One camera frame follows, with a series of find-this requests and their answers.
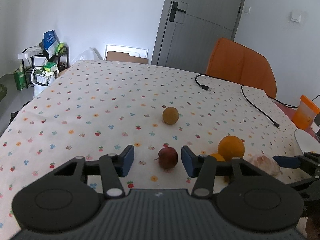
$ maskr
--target door frame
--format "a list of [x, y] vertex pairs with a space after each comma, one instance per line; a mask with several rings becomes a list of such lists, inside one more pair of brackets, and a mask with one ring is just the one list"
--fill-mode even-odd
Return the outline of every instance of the door frame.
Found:
[[[170, 9], [171, 9], [171, 3], [172, 3], [172, 0], [164, 0], [161, 18], [160, 18], [159, 27], [158, 27], [158, 33], [156, 36], [156, 42], [155, 42], [155, 46], [154, 46], [153, 54], [152, 54], [151, 65], [158, 65], [162, 41], [164, 38], [164, 31], [167, 26], [168, 17], [169, 17], [169, 13], [170, 13]], [[231, 35], [232, 41], [234, 40], [234, 38], [236, 36], [236, 31], [237, 31], [239, 21], [240, 21], [241, 15], [242, 15], [242, 10], [244, 8], [244, 0], [241, 0], [240, 6], [241, 6], [241, 8], [240, 8], [240, 11], [237, 15], [236, 24], [235, 24], [235, 27], [233, 28], [233, 32]]]

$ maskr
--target green box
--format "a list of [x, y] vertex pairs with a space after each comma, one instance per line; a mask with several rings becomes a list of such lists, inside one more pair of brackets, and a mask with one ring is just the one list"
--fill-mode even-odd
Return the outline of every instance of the green box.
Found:
[[26, 79], [24, 77], [23, 71], [20, 72], [19, 69], [17, 69], [13, 72], [13, 76], [14, 76], [14, 81], [16, 82], [16, 85], [17, 85], [17, 90], [22, 90], [26, 88], [27, 83], [26, 83]]

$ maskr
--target orange lid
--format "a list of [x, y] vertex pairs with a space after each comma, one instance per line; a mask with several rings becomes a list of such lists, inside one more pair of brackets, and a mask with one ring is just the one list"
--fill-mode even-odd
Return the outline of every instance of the orange lid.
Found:
[[315, 114], [320, 113], [320, 109], [314, 102], [312, 102], [309, 98], [307, 98], [305, 95], [302, 95], [300, 97], [301, 101], [304, 102]]

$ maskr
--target container with orange liquid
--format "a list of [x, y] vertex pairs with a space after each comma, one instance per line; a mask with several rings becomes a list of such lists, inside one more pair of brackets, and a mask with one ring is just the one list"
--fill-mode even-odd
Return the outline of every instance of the container with orange liquid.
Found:
[[306, 96], [302, 95], [300, 99], [300, 105], [294, 113], [292, 122], [299, 129], [305, 130], [310, 127], [313, 119], [320, 113], [320, 109]]

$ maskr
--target black metal rack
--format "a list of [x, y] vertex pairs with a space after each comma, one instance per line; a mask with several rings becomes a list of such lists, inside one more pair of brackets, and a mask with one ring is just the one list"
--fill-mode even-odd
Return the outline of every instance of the black metal rack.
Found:
[[[64, 55], [67, 55], [67, 68], [69, 67], [69, 48], [68, 47], [62, 47], [59, 52], [58, 52], [58, 55], [56, 55], [56, 57], [58, 57], [58, 69], [60, 68], [60, 58]], [[39, 65], [35, 65], [35, 61], [34, 61], [34, 58], [35, 57], [45, 57], [43, 55], [43, 53], [39, 53], [37, 55], [34, 55], [31, 57], [31, 66], [29, 67], [25, 67], [24, 65], [24, 60], [22, 60], [22, 69], [23, 69], [23, 73], [24, 73], [24, 77], [26, 79], [26, 87], [34, 87], [33, 83], [31, 82], [31, 78], [27, 78], [27, 76], [31, 76], [31, 73], [32, 73], [32, 70], [33, 68], [41, 68], [42, 66], [39, 66]]]

